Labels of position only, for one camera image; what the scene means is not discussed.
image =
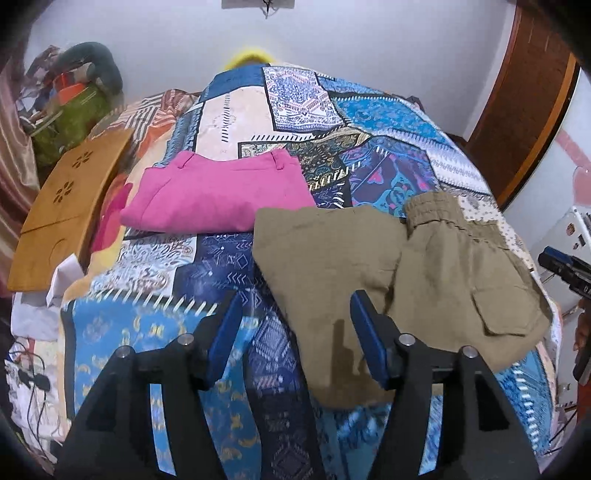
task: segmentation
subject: cargo pocket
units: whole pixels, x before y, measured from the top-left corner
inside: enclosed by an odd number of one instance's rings
[[[472,300],[486,335],[527,336],[537,324],[540,301],[525,287],[481,288]]]

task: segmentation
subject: white wall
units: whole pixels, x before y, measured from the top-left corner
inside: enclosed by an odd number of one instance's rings
[[[33,26],[25,61],[49,44],[104,43],[132,101],[173,87],[202,90],[237,51],[260,47],[281,61],[416,95],[445,131],[463,135],[491,75],[494,83],[514,9],[506,0],[295,0],[266,20],[259,9],[221,5],[54,0]]]
[[[591,83],[581,70],[561,126],[591,158]],[[507,207],[505,217],[531,248],[574,204],[575,163],[553,141],[525,186]]]
[[[496,46],[495,56],[492,59],[491,68],[488,72],[488,75],[486,76],[484,87],[478,96],[474,110],[468,118],[466,129],[464,130],[463,137],[466,141],[470,140],[470,137],[472,136],[472,133],[478,124],[478,120],[480,120],[480,116],[486,107],[488,97],[491,96],[492,89],[495,86],[496,78],[499,76],[499,71],[501,70],[501,65],[503,64],[505,53],[507,52],[507,47],[509,46],[509,39],[511,38],[511,30],[513,29],[514,18],[515,5],[509,5],[505,11],[505,21],[503,23],[501,35],[499,37],[499,43]]]

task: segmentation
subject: khaki shorts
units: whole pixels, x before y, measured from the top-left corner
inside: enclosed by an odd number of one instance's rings
[[[455,197],[428,192],[405,205],[407,224],[371,206],[256,214],[253,256],[297,337],[310,392],[351,408],[392,399],[369,376],[349,299],[427,345],[473,345],[493,371],[542,338],[550,308],[496,222],[468,222]]]

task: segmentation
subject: blue patterned blanket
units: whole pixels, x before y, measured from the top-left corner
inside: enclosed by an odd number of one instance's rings
[[[246,66],[217,75],[174,129],[166,165],[179,151],[214,160],[286,148],[300,159],[318,207],[373,205],[404,216],[415,194],[455,194],[469,219],[502,216],[478,170],[412,103],[308,69]],[[509,247],[531,266],[512,229]],[[199,393],[229,479],[366,478],[390,405],[328,410],[309,399],[293,335],[251,255],[252,234],[153,235],[124,241],[115,266],[93,280],[64,319],[66,403],[80,407],[119,345],[160,348],[212,314],[227,289],[244,317],[222,380]],[[551,369],[543,347],[497,378],[532,448],[548,448]],[[162,398],[152,386],[160,468],[174,472]],[[422,472],[434,468],[441,398],[433,397]]]

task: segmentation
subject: wooden door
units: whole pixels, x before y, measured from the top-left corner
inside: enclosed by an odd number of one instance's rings
[[[466,146],[501,208],[545,153],[577,74],[560,35],[535,13],[517,7],[499,76]]]

